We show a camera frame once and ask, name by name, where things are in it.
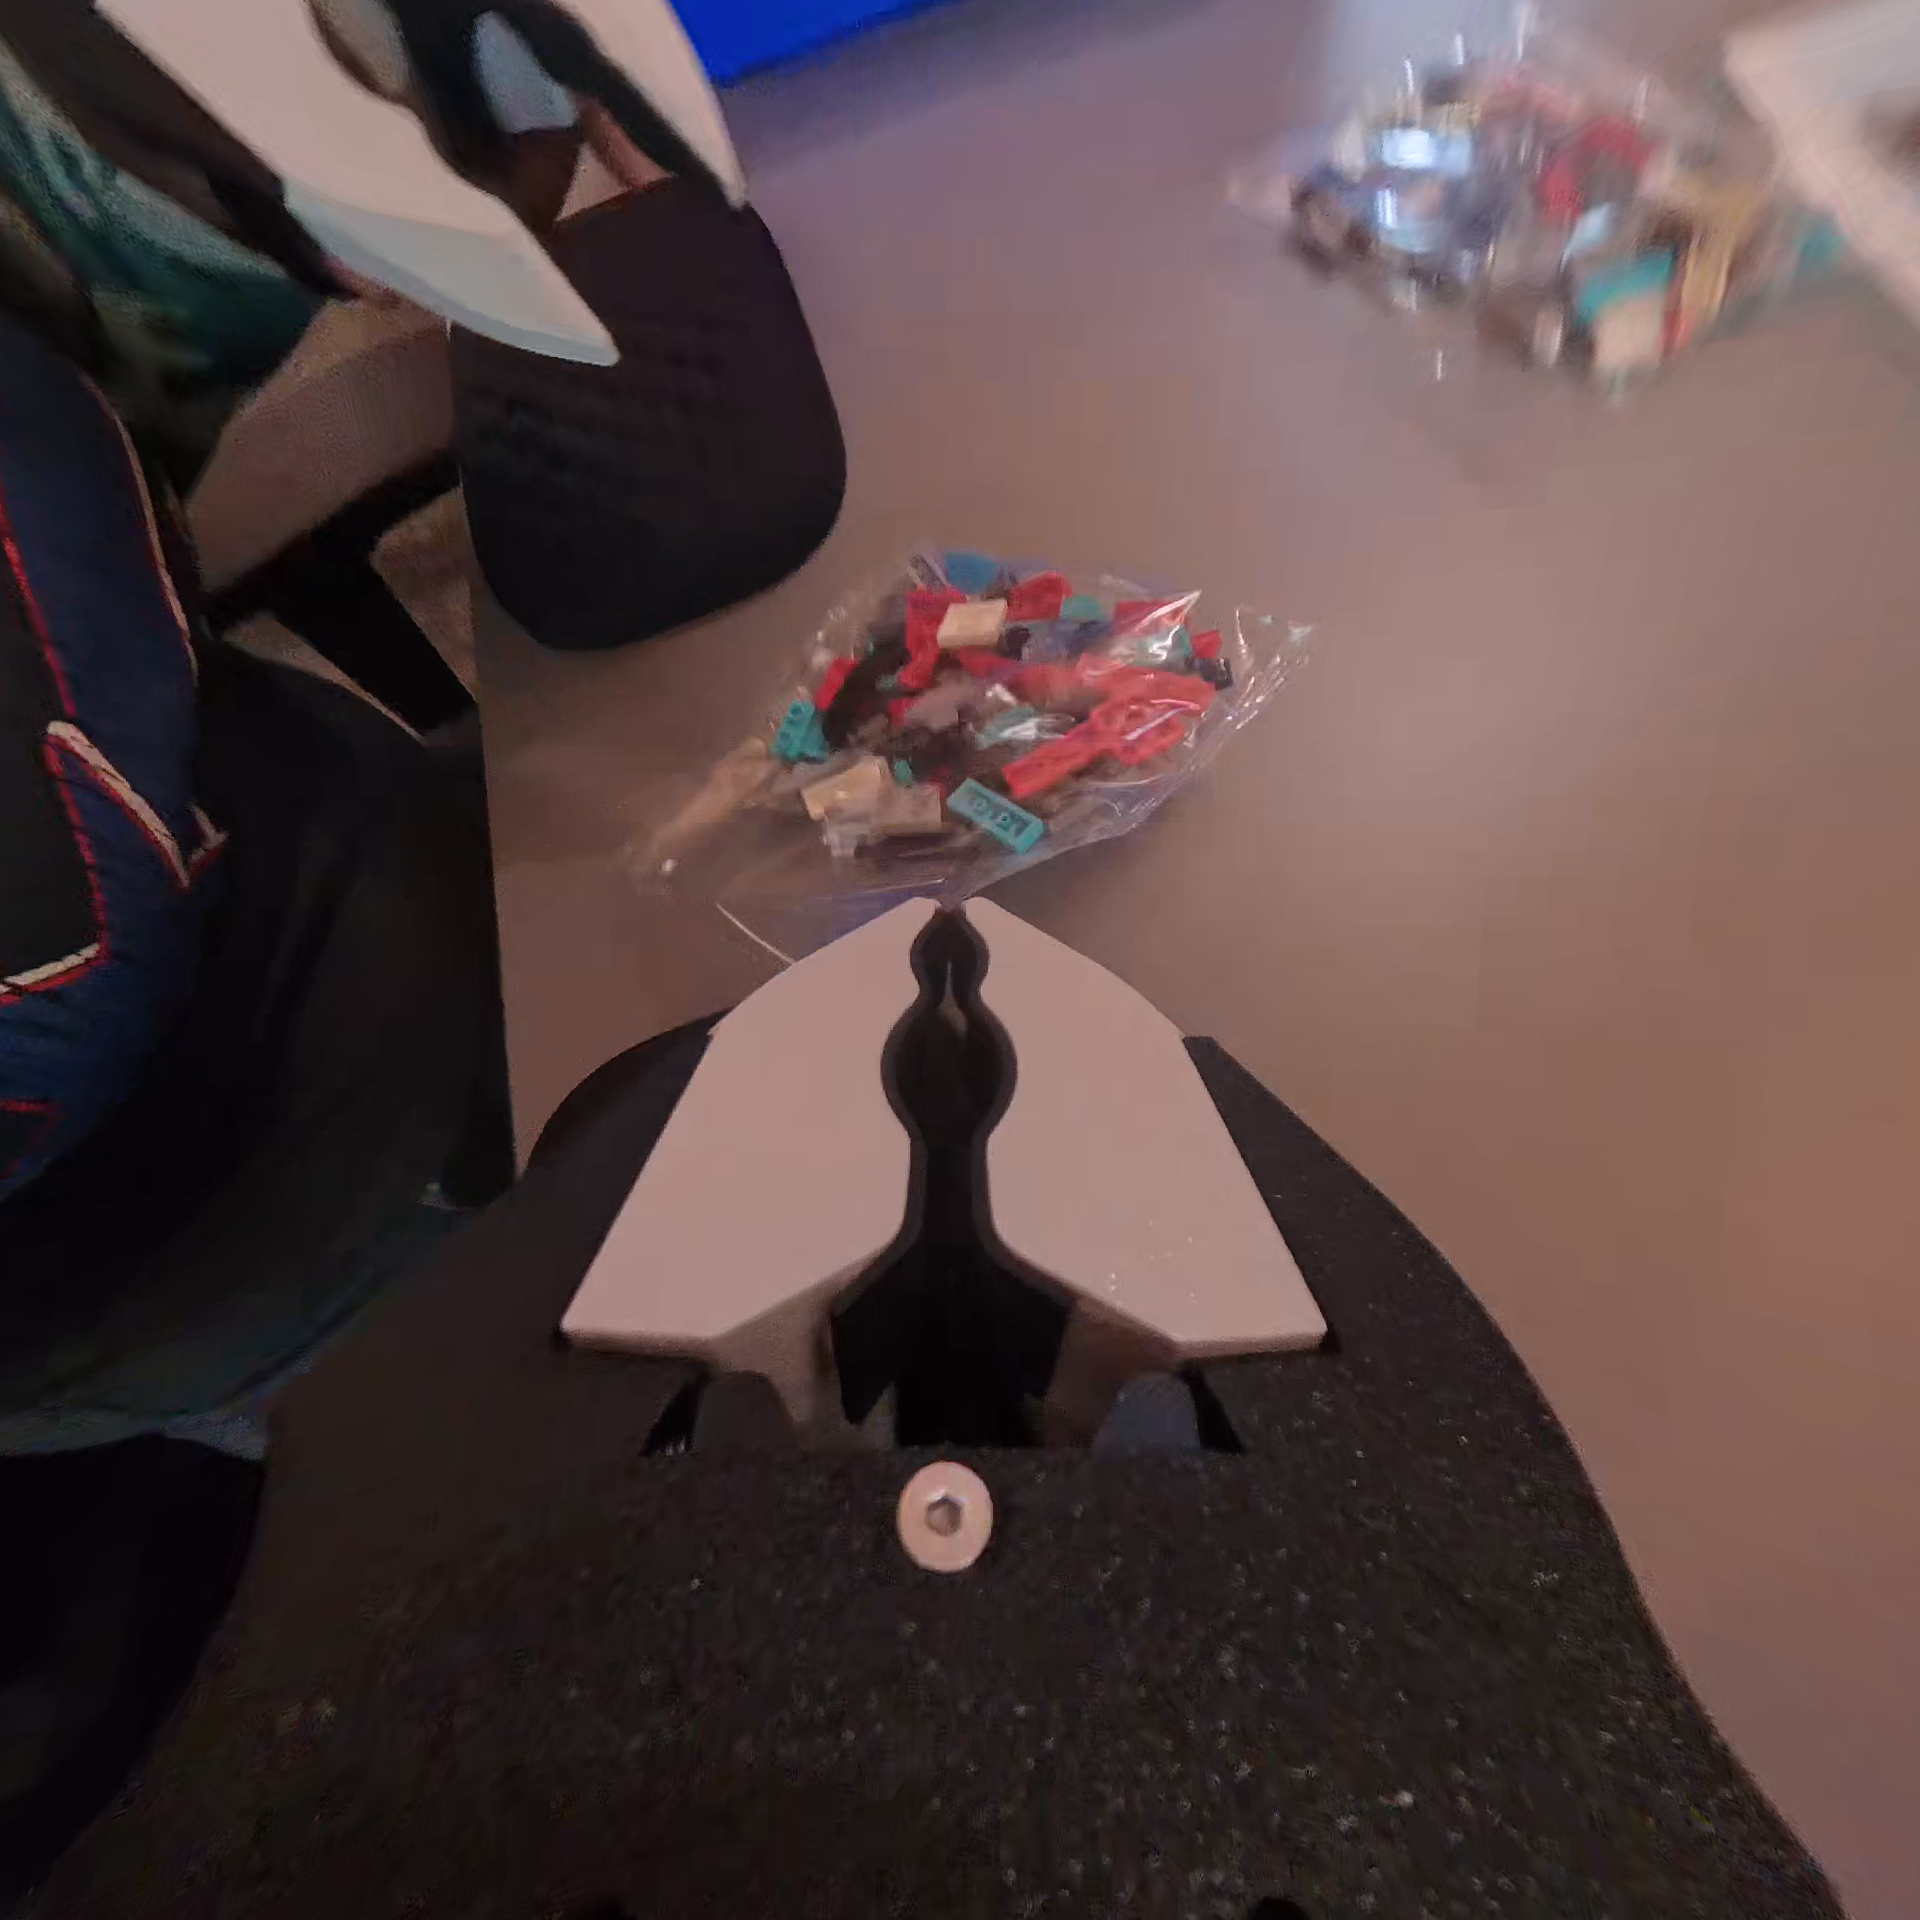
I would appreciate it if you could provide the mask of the person's dark trousers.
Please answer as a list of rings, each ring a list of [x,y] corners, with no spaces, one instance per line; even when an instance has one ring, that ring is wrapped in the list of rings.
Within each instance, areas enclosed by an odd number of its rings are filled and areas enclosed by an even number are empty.
[[[266,1405],[511,1172],[473,731],[417,739],[222,647],[201,798],[228,844],[194,989],[129,1100],[5,1203],[5,1455]]]

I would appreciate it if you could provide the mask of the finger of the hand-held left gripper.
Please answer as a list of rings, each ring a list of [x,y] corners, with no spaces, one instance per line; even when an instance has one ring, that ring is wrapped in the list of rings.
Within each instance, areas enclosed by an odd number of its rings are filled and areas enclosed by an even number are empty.
[[[278,181],[337,266],[445,324],[611,369],[617,347],[518,217],[361,86],[305,2],[105,2],[102,17]]]
[[[731,209],[748,198],[726,117],[666,2],[499,2],[495,111],[511,137],[617,132],[661,175]]]

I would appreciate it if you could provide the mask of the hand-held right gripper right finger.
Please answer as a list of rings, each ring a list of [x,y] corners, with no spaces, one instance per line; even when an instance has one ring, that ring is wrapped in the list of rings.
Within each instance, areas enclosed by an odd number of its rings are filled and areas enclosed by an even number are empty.
[[[1143,1375],[1324,1351],[1327,1318],[1181,1028],[1002,905],[967,923],[1013,1053],[983,1148],[989,1227],[1066,1299],[1041,1425],[1100,1427]]]

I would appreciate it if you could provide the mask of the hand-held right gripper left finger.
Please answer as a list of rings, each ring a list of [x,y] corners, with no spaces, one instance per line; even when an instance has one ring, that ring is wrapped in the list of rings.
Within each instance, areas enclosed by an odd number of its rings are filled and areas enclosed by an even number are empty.
[[[905,1226],[911,1143],[882,1053],[934,916],[901,903],[717,1021],[566,1303],[572,1347],[754,1373],[796,1427],[841,1422],[828,1321]]]

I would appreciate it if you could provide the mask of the person's navy jersey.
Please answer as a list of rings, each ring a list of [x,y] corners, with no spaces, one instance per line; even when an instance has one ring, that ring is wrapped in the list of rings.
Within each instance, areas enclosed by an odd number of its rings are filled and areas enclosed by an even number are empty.
[[[3,1193],[131,1093],[186,1001],[225,833],[199,630],[110,402],[3,327]]]

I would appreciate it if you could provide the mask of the white booklet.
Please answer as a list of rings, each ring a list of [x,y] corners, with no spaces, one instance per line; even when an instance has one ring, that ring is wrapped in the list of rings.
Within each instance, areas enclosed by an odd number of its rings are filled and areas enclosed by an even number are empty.
[[[1819,5],[1730,31],[1726,77],[1799,198],[1883,274],[1916,274],[1918,5]]]

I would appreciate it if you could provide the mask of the clear bag of red bricks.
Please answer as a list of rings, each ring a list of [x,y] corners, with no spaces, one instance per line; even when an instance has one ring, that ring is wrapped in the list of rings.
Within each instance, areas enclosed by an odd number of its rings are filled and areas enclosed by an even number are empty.
[[[1310,663],[1315,626],[1196,587],[922,546],[637,815],[643,893],[779,965],[1143,828]]]

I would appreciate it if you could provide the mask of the blue plastic bin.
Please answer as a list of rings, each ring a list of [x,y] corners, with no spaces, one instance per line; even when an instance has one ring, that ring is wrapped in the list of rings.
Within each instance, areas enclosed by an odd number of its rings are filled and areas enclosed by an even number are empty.
[[[943,2],[674,2],[713,84],[771,71]]]

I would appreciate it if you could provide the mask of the clear bag of mixed bricks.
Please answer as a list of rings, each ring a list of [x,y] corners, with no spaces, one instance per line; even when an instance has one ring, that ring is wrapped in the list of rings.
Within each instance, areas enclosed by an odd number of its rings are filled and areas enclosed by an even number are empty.
[[[1730,105],[1526,12],[1402,60],[1236,163],[1228,210],[1430,335],[1614,399],[1847,267]]]

